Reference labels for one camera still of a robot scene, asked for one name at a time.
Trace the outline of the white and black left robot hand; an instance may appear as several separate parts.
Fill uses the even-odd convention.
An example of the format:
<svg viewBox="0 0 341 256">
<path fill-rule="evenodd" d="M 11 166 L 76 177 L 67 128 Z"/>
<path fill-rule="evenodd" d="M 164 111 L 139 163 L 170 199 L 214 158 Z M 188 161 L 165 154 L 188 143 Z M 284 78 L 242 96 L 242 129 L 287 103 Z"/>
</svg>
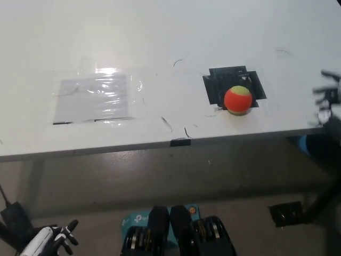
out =
<svg viewBox="0 0 341 256">
<path fill-rule="evenodd" d="M 74 219 L 65 227 L 42 227 L 20 252 L 19 256 L 59 255 L 60 247 L 63 247 L 68 255 L 73 255 L 68 241 L 74 246 L 79 244 L 72 234 L 78 224 L 79 221 Z"/>
</svg>

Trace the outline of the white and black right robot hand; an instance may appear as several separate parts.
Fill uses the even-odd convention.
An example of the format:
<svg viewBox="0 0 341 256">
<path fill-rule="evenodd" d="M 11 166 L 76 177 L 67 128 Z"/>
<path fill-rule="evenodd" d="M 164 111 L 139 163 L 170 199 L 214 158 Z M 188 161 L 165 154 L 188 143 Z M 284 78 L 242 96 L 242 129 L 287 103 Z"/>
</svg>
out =
<svg viewBox="0 0 341 256">
<path fill-rule="evenodd" d="M 333 85 L 326 85 L 322 87 L 316 87 L 312 89 L 314 95 L 322 94 L 322 97 L 315 100 L 315 104 L 318 106 L 317 119 L 318 126 L 322 127 L 332 119 L 332 106 L 340 105 L 340 74 L 321 70 L 321 75 L 325 78 L 334 80 Z"/>
</svg>

